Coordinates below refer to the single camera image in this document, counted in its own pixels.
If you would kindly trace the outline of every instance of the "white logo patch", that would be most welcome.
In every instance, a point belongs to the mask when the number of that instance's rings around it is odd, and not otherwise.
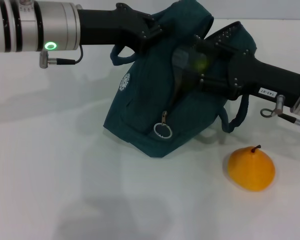
[[[120,86],[119,86],[120,91],[123,91],[128,86],[129,80],[130,80],[130,73],[127,73],[126,75],[124,75],[124,77],[120,82]]]

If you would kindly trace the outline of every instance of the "orange fruit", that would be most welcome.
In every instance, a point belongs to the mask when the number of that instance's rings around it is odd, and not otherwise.
[[[245,147],[234,151],[228,161],[229,177],[241,187],[254,192],[266,189],[274,180],[276,168],[261,146]]]

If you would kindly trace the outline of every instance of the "teal backpack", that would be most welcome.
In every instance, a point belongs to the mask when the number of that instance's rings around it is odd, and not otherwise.
[[[217,117],[221,118],[222,130],[231,133],[247,115],[249,96],[242,96],[238,114],[230,123],[224,108],[225,97],[191,88],[175,100],[180,84],[173,58],[186,53],[182,51],[184,46],[190,48],[195,44],[194,36],[204,39],[214,18],[196,0],[175,2],[168,9],[154,14],[153,18],[163,26],[173,22],[174,31],[143,55],[119,57],[123,47],[116,45],[113,48],[110,57],[115,66],[134,64],[120,83],[104,127],[148,156],[162,158],[208,128]],[[240,22],[205,40],[222,40],[229,46],[253,54],[257,50],[253,38]],[[175,60],[185,66],[182,59]],[[216,78],[227,74],[227,63],[222,59],[216,59],[205,70],[205,75]]]

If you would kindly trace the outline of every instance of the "pear stem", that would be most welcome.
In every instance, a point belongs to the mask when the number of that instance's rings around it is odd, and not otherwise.
[[[261,148],[261,145],[258,145],[258,146],[256,146],[256,147],[252,148],[252,149],[251,149],[251,152],[252,152],[252,153],[255,153],[255,151],[256,151],[257,149],[260,149],[260,148]]]

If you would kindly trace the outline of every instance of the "green indicator light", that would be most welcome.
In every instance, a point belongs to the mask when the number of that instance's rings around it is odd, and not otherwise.
[[[45,45],[44,45],[45,49],[47,50],[54,50],[56,49],[57,47],[57,44],[55,44],[53,41],[50,41],[50,42],[47,42]]]

